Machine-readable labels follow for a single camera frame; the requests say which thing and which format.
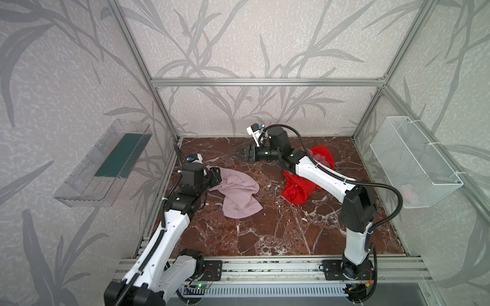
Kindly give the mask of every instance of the black mounting plate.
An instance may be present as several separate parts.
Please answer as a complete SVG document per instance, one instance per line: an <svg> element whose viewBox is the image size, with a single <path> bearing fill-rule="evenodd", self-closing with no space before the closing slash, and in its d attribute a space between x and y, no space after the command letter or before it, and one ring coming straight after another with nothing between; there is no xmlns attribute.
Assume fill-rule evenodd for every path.
<svg viewBox="0 0 490 306"><path fill-rule="evenodd" d="M221 281L221 272L223 268L223 261L222 260L205 260L204 261L204 271L210 270L213 271L214 273L214 281L218 282ZM210 273L209 271L206 271L199 281L209 281L211 282L213 280L213 273Z"/></svg>
<svg viewBox="0 0 490 306"><path fill-rule="evenodd" d="M320 270L325 274L325 280L327 281L353 281L345 277L342 273L341 268L342 260L332 260L326 259L321 261ZM372 262L368 260L369 269L373 271ZM369 280L370 274L368 271L364 270L361 274L363 280Z"/></svg>

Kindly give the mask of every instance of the wall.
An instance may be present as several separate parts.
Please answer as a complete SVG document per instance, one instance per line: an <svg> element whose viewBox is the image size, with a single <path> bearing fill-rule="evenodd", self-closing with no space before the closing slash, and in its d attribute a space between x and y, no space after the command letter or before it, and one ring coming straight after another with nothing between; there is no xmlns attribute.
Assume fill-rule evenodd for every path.
<svg viewBox="0 0 490 306"><path fill-rule="evenodd" d="M422 1L120 3L152 77L376 78L388 68ZM373 92L160 88L180 134L199 136L239 136L255 122L291 124L305 135L352 135Z"/></svg>
<svg viewBox="0 0 490 306"><path fill-rule="evenodd" d="M101 305L167 167L163 119L104 4L0 3L1 305ZM116 202L55 200L116 118L153 131Z"/></svg>
<svg viewBox="0 0 490 306"><path fill-rule="evenodd" d="M465 168L490 191L490 2L440 1L390 85ZM382 98L356 140L370 176L388 182L369 147L386 116ZM392 211L395 201L381 191ZM430 208L403 209L394 220L412 255L421 255L447 305L487 305L490 227L461 190Z"/></svg>

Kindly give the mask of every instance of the marble surface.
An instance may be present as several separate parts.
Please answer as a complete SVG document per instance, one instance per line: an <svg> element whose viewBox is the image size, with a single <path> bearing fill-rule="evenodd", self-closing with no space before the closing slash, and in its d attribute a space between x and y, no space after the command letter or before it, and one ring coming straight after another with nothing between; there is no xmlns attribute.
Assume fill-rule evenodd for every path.
<svg viewBox="0 0 490 306"><path fill-rule="evenodd" d="M306 137L308 147L326 145L335 161L335 170L349 177L369 180L350 137ZM233 156L236 149L253 143L251 138L188 138L184 155L201 153L205 165L215 165L247 173L260 191L255 198L263 209L253 216L230 219L221 212L224 196L208 194L206 206L192 219L173 251L200 250L205 256L253 255L339 255L345 248L345 227L339 224L341 204L329 193L316 189L301 205L287 202L281 192L286 183L275 162L246 163ZM291 138L293 147L300 147ZM172 175L170 186L176 174ZM386 214L378 202L375 220ZM376 229L371 237L379 254L402 254L403 248L390 224Z"/></svg>

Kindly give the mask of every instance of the green strip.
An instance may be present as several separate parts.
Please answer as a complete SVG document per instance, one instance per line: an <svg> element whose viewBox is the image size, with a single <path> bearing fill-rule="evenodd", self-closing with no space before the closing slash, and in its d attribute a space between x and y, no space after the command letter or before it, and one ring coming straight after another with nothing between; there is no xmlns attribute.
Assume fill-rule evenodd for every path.
<svg viewBox="0 0 490 306"><path fill-rule="evenodd" d="M128 178L150 138L151 134L125 134L95 176Z"/></svg>

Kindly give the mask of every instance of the white wire basket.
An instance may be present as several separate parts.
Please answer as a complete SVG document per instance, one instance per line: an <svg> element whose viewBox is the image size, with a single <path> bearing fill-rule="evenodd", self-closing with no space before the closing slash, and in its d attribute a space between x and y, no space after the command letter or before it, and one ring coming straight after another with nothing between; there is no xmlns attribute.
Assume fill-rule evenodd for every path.
<svg viewBox="0 0 490 306"><path fill-rule="evenodd" d="M409 117L386 117L371 148L405 208L432 206L463 185Z"/></svg>

